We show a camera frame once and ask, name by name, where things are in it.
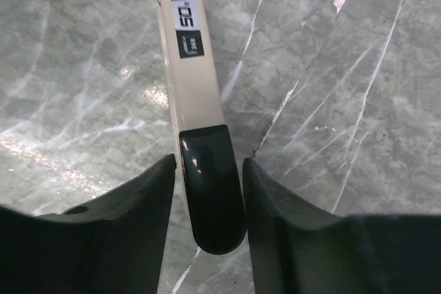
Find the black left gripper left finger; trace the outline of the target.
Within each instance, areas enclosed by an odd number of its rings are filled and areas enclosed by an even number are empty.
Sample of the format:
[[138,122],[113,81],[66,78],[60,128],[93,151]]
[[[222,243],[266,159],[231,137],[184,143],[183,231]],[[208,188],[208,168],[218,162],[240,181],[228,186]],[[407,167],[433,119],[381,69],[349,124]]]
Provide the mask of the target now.
[[1,208],[2,293],[155,293],[176,161],[60,214]]

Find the beige black large stapler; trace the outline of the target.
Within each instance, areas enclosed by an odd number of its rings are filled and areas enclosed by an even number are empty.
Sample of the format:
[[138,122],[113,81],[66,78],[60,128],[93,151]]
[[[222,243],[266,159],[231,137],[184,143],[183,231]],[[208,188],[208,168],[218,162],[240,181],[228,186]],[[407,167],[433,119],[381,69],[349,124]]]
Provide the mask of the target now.
[[224,255],[243,241],[246,219],[204,3],[158,0],[157,15],[192,233],[202,250]]

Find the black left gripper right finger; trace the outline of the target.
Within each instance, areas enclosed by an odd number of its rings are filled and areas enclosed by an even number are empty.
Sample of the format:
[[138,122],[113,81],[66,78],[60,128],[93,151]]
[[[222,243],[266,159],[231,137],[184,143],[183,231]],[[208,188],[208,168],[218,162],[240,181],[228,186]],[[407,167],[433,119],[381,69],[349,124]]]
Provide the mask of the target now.
[[337,216],[243,164],[257,293],[439,293],[440,217]]

